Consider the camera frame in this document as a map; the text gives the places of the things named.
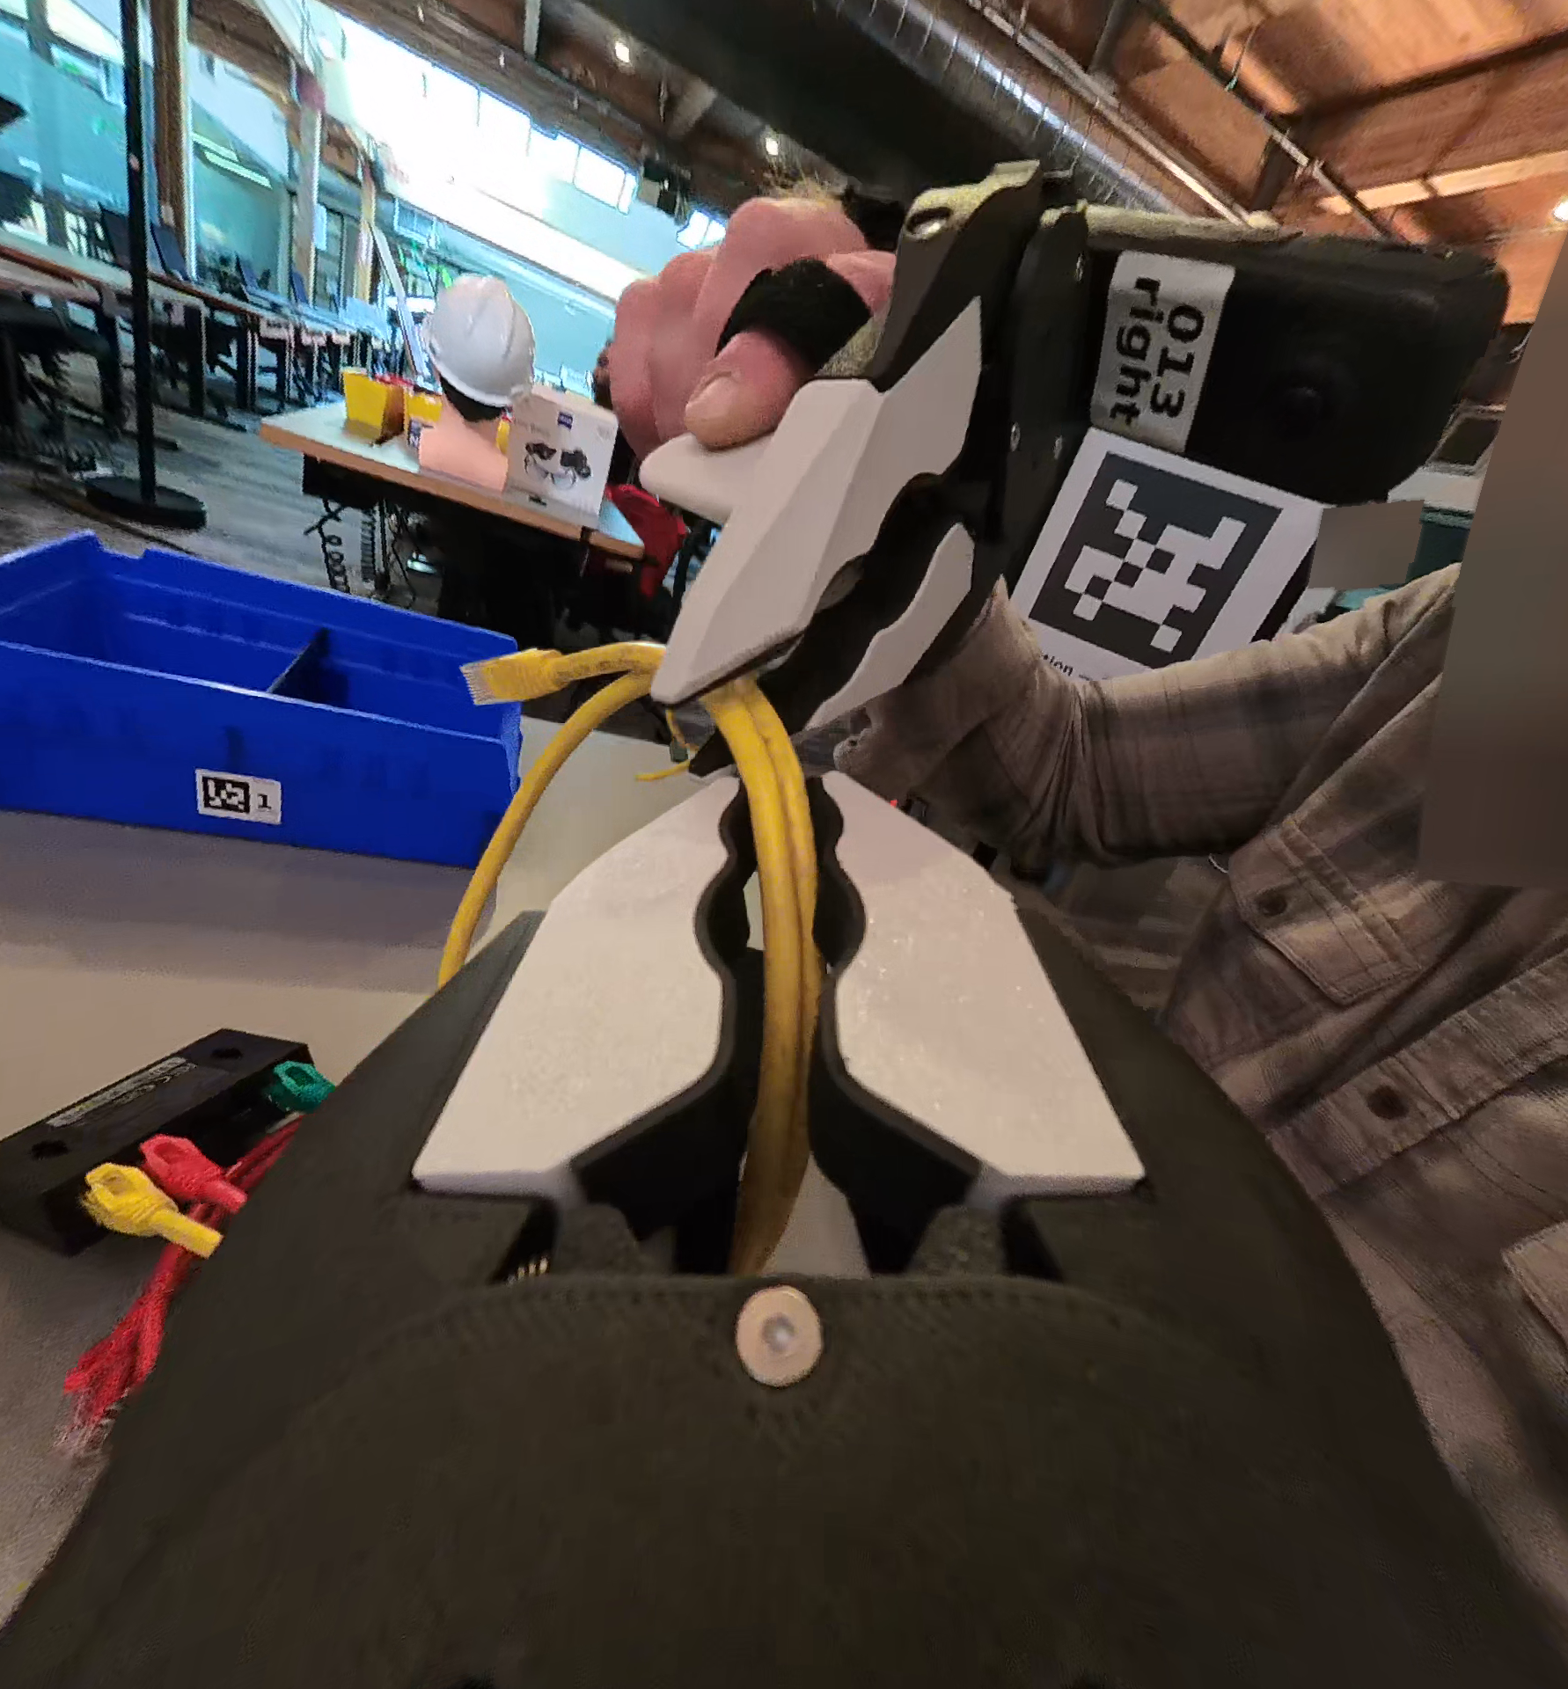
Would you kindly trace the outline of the small yellow bins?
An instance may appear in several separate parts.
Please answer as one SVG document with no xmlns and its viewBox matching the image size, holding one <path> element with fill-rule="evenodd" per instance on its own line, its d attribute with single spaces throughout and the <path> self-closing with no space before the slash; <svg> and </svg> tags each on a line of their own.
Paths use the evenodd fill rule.
<svg viewBox="0 0 1568 1689">
<path fill-rule="evenodd" d="M 372 374 L 366 368 L 341 370 L 345 430 L 372 444 L 406 439 L 417 450 L 419 435 L 439 421 L 442 395 L 397 374 Z"/>
</svg>

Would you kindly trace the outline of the blue plastic bin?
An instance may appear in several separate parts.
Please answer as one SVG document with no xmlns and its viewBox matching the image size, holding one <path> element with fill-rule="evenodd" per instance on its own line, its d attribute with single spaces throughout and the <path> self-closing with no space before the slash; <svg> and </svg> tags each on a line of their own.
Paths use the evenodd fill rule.
<svg viewBox="0 0 1568 1689">
<path fill-rule="evenodd" d="M 516 791 L 496 632 L 75 533 L 0 560 L 0 809 L 471 869 Z"/>
</svg>

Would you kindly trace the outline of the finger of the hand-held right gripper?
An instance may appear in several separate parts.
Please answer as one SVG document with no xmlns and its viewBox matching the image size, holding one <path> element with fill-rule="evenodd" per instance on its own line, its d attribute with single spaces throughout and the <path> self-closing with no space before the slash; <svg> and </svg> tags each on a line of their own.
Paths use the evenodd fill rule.
<svg viewBox="0 0 1568 1689">
<path fill-rule="evenodd" d="M 887 388 L 816 377 L 762 439 L 708 451 L 682 433 L 646 455 L 645 489 L 717 525 L 655 670 L 657 703 L 708 693 L 807 634 L 901 493 L 959 459 L 981 372 L 971 300 Z"/>
<path fill-rule="evenodd" d="M 771 672 L 789 733 L 809 733 L 903 686 L 953 619 L 973 607 L 977 544 L 964 525 L 912 525 L 852 565 L 852 585 L 820 607 Z"/>
</svg>

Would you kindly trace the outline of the black pole stand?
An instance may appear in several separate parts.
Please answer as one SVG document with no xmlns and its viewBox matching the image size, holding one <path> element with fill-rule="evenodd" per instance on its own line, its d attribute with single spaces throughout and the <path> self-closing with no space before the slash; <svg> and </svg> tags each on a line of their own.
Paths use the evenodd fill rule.
<svg viewBox="0 0 1568 1689">
<path fill-rule="evenodd" d="M 131 390 L 137 466 L 130 473 L 95 475 L 86 484 L 88 504 L 148 529 L 195 535 L 206 527 L 206 507 L 187 491 L 162 486 L 157 471 L 153 329 L 148 283 L 146 133 L 141 59 L 141 5 L 119 2 L 119 43 L 124 96 L 126 273 L 130 276 Z"/>
</svg>

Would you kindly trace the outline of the dark spiral ceiling duct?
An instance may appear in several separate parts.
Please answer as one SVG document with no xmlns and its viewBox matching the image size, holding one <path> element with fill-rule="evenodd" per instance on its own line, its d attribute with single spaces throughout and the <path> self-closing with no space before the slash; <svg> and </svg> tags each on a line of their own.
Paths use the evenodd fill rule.
<svg viewBox="0 0 1568 1689">
<path fill-rule="evenodd" d="M 984 3 L 838 2 L 832 11 L 1083 200 L 1246 226 L 1246 213 L 1159 143 L 1102 81 Z"/>
</svg>

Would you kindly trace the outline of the person's right hand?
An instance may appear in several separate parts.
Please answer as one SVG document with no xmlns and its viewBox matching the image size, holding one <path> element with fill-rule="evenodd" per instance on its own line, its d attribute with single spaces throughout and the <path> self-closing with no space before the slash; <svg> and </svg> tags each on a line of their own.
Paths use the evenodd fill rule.
<svg viewBox="0 0 1568 1689">
<path fill-rule="evenodd" d="M 749 199 L 711 245 L 632 283 L 607 381 L 639 457 L 688 435 L 708 451 L 771 433 L 794 392 L 887 309 L 906 206 L 816 186 Z"/>
</svg>

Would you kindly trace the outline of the wooden work table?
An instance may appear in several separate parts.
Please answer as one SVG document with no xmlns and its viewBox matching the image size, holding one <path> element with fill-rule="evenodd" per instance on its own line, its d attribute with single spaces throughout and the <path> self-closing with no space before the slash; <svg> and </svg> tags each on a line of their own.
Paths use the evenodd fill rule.
<svg viewBox="0 0 1568 1689">
<path fill-rule="evenodd" d="M 301 462 L 303 495 L 321 506 L 305 535 L 318 538 L 336 591 L 348 594 L 359 583 L 375 601 L 413 607 L 415 580 L 433 576 L 435 567 L 411 565 L 417 551 L 401 547 L 406 524 L 457 507 L 475 511 L 489 525 L 578 544 L 605 572 L 626 576 L 634 585 L 650 580 L 645 545 L 610 500 L 601 502 L 598 515 L 583 516 L 533 495 L 428 473 L 404 435 L 375 442 L 352 433 L 341 404 L 267 415 L 258 439 Z"/>
</svg>

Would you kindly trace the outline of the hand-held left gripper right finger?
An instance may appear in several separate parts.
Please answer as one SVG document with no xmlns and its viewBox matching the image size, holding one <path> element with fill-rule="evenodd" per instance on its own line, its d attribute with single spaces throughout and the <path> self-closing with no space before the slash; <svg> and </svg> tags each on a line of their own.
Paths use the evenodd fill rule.
<svg viewBox="0 0 1568 1689">
<path fill-rule="evenodd" d="M 1138 1150 L 1006 889 L 847 775 L 811 786 L 811 816 L 811 1150 L 869 1262 L 897 1272 L 948 1210 L 1138 1190 Z"/>
</svg>

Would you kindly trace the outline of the person's right forearm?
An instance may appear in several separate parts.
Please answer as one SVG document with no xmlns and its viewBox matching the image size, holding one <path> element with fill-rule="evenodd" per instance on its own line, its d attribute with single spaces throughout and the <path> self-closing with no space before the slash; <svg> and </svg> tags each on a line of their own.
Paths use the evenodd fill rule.
<svg viewBox="0 0 1568 1689">
<path fill-rule="evenodd" d="M 1421 874 L 1429 731 L 1459 569 L 1322 627 L 1107 683 L 1040 657 L 997 592 L 946 663 L 867 708 L 836 769 L 1015 861 L 1253 849 L 1239 912 L 1403 928 L 1477 894 Z"/>
</svg>

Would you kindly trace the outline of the white hard hat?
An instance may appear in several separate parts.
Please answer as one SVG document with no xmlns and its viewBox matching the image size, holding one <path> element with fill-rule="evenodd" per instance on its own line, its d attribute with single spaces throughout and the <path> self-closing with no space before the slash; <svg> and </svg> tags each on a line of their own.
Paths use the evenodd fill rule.
<svg viewBox="0 0 1568 1689">
<path fill-rule="evenodd" d="M 440 385 L 469 403 L 500 410 L 533 388 L 534 329 L 498 276 L 471 273 L 444 287 L 424 343 Z"/>
</svg>

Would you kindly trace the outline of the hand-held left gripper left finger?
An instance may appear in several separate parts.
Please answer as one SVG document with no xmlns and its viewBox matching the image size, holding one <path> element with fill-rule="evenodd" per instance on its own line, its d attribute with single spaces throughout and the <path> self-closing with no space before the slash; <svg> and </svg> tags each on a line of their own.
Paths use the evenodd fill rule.
<svg viewBox="0 0 1568 1689">
<path fill-rule="evenodd" d="M 477 1022 L 417 1152 L 435 1197 L 603 1206 L 726 1268 L 758 1076 L 755 847 L 701 784 L 572 878 Z"/>
</svg>

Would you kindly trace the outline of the row of desks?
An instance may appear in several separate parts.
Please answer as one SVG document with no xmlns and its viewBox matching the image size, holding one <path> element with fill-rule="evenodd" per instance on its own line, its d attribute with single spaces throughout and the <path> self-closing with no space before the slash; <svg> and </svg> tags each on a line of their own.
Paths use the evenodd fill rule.
<svg viewBox="0 0 1568 1689">
<path fill-rule="evenodd" d="M 155 227 L 146 253 L 148 347 L 166 357 L 169 381 L 193 415 L 254 413 L 263 361 L 272 365 L 280 412 L 341 395 L 343 368 L 354 350 L 368 348 L 370 327 L 164 273 L 160 238 L 162 227 Z M 119 332 L 131 327 L 131 273 L 0 227 L 0 292 L 92 314 L 104 341 L 99 390 L 106 415 L 119 424 Z"/>
</svg>

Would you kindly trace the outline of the white product box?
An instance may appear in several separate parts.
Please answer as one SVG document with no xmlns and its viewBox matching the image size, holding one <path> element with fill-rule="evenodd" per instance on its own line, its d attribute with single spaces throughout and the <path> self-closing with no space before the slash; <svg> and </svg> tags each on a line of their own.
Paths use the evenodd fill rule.
<svg viewBox="0 0 1568 1689">
<path fill-rule="evenodd" d="M 505 495 L 594 527 L 607 495 L 617 424 L 612 412 L 547 385 L 511 410 Z"/>
</svg>

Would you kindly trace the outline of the black network switch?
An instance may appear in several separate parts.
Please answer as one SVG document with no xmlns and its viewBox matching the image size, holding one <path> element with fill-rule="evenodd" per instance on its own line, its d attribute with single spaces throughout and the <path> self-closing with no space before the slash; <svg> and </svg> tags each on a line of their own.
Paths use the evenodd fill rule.
<svg viewBox="0 0 1568 1689">
<path fill-rule="evenodd" d="M 103 1235 L 81 1206 L 90 1170 L 141 1163 L 157 1134 L 229 1167 L 287 1116 L 276 1069 L 310 1062 L 307 1044 L 222 1028 L 0 1136 L 0 1228 L 61 1255 L 90 1248 Z"/>
</svg>

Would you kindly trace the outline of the black framed marker sign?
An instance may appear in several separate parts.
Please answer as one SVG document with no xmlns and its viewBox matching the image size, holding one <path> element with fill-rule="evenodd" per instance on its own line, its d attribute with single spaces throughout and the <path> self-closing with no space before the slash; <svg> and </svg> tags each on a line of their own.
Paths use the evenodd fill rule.
<svg viewBox="0 0 1568 1689">
<path fill-rule="evenodd" d="M 1147 675 L 1271 639 L 1309 581 L 1324 504 L 1091 430 L 1008 587 L 1073 679 Z"/>
</svg>

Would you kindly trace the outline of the mannequin head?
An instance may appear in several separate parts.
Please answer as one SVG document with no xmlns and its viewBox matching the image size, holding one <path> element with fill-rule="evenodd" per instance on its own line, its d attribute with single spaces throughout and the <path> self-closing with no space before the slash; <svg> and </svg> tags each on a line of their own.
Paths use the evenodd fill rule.
<svg viewBox="0 0 1568 1689">
<path fill-rule="evenodd" d="M 486 404 L 442 383 L 437 417 L 421 426 L 417 462 L 424 475 L 500 491 L 507 480 L 507 446 L 498 442 L 509 417 L 505 404 Z"/>
</svg>

